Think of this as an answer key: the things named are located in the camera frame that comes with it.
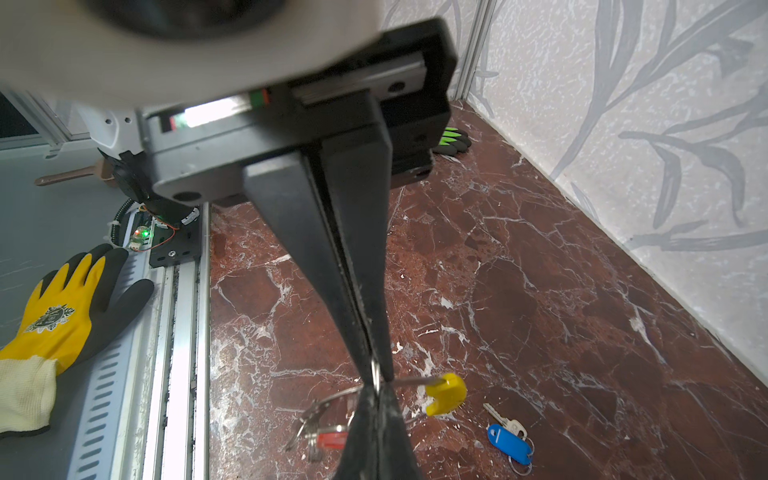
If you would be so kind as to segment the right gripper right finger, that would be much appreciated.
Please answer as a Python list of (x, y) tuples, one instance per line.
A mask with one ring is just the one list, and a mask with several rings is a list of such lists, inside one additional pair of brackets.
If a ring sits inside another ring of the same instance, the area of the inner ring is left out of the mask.
[(378, 479), (422, 479), (402, 410), (394, 389), (388, 383), (379, 391), (377, 425)]

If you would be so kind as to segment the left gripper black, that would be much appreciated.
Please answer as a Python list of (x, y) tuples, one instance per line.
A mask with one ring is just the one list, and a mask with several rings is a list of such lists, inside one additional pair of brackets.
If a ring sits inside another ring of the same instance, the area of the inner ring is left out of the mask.
[[(447, 23), (434, 17), (388, 30), (324, 71), (270, 86), (265, 103), (242, 112), (180, 127), (171, 122), (184, 110), (178, 105), (141, 123), (150, 190), (189, 206), (230, 207), (246, 194), (325, 303), (366, 384), (373, 362), (384, 381), (394, 379), (384, 292), (391, 176), (398, 188), (431, 173), (431, 150), (451, 117), (456, 63)], [(362, 128), (375, 122), (386, 130)], [(291, 152), (315, 153), (321, 143), (347, 280), (312, 170)]]

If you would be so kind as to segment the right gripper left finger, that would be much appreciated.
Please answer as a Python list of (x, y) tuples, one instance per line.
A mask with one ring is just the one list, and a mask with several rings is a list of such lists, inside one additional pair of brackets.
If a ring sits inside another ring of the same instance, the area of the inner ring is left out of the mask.
[(378, 397), (364, 386), (334, 480), (378, 478)]

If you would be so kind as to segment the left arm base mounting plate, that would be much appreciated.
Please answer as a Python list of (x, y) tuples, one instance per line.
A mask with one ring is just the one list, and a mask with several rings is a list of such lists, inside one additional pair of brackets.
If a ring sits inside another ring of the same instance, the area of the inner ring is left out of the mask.
[(127, 200), (112, 222), (110, 241), (146, 256), (151, 268), (196, 261), (202, 254), (202, 215), (199, 208), (177, 223), (160, 219), (143, 204)]

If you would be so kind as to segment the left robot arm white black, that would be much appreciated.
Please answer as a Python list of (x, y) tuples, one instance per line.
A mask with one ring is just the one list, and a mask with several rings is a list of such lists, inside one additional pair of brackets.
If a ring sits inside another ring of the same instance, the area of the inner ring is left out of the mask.
[(137, 153), (106, 156), (123, 193), (179, 223), (250, 202), (318, 292), (363, 381), (394, 378), (384, 294), (389, 192), (432, 169), (457, 63), (433, 17), (327, 69), (137, 111)]

